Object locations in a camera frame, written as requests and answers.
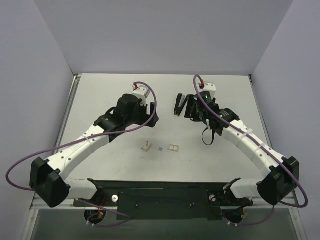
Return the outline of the black stapler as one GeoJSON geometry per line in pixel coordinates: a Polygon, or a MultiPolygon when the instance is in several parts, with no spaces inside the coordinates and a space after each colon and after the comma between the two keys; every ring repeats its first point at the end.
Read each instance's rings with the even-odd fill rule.
{"type": "Polygon", "coordinates": [[[177,117],[179,117],[187,104],[189,100],[189,95],[183,95],[182,93],[179,93],[176,97],[176,102],[174,106],[174,112],[173,114],[177,117]]]}

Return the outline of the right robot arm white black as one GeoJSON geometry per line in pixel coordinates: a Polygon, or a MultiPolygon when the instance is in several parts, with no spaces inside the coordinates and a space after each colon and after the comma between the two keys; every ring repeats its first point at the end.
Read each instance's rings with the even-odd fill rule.
{"type": "Polygon", "coordinates": [[[262,198],[275,206],[290,194],[299,179],[300,163],[294,157],[286,158],[261,141],[253,131],[229,108],[220,109],[209,91],[188,96],[185,118],[202,122],[213,135],[219,135],[235,145],[262,174],[262,179],[236,178],[224,187],[224,201],[230,205],[243,198],[262,198]]]}

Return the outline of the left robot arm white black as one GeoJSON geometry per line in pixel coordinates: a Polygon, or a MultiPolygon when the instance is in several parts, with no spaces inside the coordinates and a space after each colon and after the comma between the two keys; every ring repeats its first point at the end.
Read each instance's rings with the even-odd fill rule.
{"type": "Polygon", "coordinates": [[[62,150],[47,159],[38,157],[31,164],[30,187],[50,207],[55,208],[66,199],[85,199],[97,206],[103,193],[90,179],[69,179],[69,175],[85,159],[99,148],[129,132],[128,127],[155,127],[159,120],[157,102],[150,105],[142,97],[124,94],[117,105],[101,115],[89,129],[74,142],[65,144],[62,150]]]}

